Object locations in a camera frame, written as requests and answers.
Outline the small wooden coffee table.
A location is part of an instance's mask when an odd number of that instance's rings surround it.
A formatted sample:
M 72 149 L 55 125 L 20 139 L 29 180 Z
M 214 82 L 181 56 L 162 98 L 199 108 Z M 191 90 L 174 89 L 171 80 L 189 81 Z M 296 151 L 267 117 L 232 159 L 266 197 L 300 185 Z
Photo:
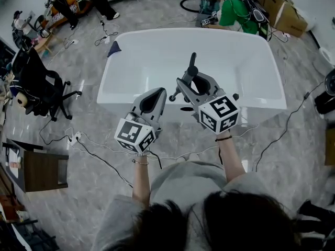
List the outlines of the small wooden coffee table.
M 47 38 L 42 38 L 38 40 L 37 44 L 33 47 L 38 53 L 42 51 L 48 51 L 51 55 L 53 55 L 53 52 L 49 48 L 49 43 L 56 39 L 58 42 L 62 42 L 54 33 L 50 33 L 50 35 Z

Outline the dark cloth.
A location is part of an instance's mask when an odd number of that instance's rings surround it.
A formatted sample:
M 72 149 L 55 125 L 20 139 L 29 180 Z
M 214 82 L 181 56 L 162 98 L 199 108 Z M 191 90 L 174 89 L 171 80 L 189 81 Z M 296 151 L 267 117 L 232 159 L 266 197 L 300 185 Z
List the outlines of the dark cloth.
M 107 57 L 110 57 L 111 55 L 117 52 L 121 52 L 121 48 L 119 47 L 118 42 L 115 40 L 109 49 Z

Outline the person's left forearm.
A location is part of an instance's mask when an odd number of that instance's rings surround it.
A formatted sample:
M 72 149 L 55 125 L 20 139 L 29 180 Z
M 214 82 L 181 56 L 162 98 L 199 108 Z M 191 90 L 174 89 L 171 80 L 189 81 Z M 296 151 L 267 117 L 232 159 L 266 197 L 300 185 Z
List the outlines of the person's left forearm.
M 140 156 L 134 159 L 134 176 L 132 198 L 142 203 L 145 208 L 150 204 L 150 182 L 148 174 L 147 156 Z

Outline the cardboard box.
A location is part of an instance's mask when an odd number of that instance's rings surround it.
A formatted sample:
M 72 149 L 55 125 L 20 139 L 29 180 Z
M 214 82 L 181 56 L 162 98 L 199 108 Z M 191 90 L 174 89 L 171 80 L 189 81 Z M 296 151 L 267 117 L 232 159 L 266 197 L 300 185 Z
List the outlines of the cardboard box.
M 276 16 L 275 29 L 299 38 L 306 31 L 307 26 L 308 23 L 294 6 L 289 3 L 282 4 Z
M 325 165 L 335 166 L 335 128 L 326 131 Z
M 268 13 L 268 20 L 272 27 L 276 27 L 276 23 L 280 18 L 280 10 L 285 3 L 284 0 L 257 0 L 259 4 L 265 9 Z

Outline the black floor fan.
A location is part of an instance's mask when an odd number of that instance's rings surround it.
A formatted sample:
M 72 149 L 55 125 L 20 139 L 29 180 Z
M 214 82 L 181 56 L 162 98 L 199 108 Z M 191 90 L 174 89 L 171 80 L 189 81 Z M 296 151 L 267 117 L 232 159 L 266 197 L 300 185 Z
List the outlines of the black floor fan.
M 335 68 L 326 75 L 324 86 L 325 91 L 314 99 L 316 110 L 321 115 L 335 110 Z

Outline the white bathtub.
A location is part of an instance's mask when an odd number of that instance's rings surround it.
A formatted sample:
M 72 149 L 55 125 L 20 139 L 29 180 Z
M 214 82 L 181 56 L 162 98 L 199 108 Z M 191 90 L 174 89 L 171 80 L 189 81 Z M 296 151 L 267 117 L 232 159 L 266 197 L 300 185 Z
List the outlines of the white bathtub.
M 287 108 L 273 53 L 265 39 L 207 28 L 164 28 L 127 32 L 104 69 L 97 103 L 124 117 L 141 94 L 163 87 L 175 92 L 177 78 L 196 53 L 195 66 L 229 95 L 238 94 L 239 124 L 257 125 Z

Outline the black office chair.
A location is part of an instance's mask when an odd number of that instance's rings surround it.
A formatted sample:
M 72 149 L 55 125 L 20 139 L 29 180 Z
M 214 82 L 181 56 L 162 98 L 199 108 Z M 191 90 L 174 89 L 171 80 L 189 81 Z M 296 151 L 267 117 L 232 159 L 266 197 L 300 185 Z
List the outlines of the black office chair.
M 65 88 L 71 82 L 64 82 L 57 72 L 47 69 L 34 48 L 19 49 L 12 60 L 11 72 L 14 79 L 10 91 L 26 115 L 50 116 L 55 122 L 56 113 L 61 110 L 66 119 L 72 119 L 63 102 L 73 95 L 82 95 L 82 92 L 75 90 L 65 94 Z

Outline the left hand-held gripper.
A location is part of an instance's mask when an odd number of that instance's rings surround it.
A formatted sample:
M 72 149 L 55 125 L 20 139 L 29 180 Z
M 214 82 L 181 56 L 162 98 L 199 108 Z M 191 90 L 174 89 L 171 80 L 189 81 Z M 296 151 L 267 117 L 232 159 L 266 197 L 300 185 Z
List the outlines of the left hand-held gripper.
M 123 149 L 135 154 L 144 154 L 149 150 L 150 145 L 162 131 L 160 118 L 163 115 L 166 99 L 166 89 L 158 87 L 134 100 L 132 112 L 120 119 L 114 135 L 114 139 Z

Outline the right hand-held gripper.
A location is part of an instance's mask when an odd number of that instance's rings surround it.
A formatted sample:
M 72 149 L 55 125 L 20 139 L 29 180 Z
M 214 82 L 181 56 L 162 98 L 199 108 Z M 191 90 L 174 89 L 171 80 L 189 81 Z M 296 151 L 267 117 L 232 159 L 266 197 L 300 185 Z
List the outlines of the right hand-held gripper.
M 226 94 L 213 77 L 199 72 L 191 81 L 197 91 L 181 78 L 177 78 L 176 82 L 184 98 L 193 107 L 198 107 L 198 122 L 205 128 L 220 134 L 237 124 L 240 107 L 236 99 Z

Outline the dark wooden side table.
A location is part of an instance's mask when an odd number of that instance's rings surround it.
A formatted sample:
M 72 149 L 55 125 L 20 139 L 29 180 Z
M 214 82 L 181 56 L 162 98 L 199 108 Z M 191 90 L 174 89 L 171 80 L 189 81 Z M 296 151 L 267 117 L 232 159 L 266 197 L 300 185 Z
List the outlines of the dark wooden side table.
M 68 155 L 47 152 L 42 146 L 6 139 L 5 172 L 24 192 L 68 187 Z

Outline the person's right forearm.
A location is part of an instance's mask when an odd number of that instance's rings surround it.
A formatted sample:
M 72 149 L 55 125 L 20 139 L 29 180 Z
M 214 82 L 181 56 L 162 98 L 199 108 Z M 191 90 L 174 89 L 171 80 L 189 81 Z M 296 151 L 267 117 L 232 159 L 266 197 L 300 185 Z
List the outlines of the person's right forearm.
M 230 132 L 225 131 L 217 135 L 216 142 L 219 146 L 220 157 L 225 168 L 227 182 L 245 174 L 244 167 L 238 156 Z

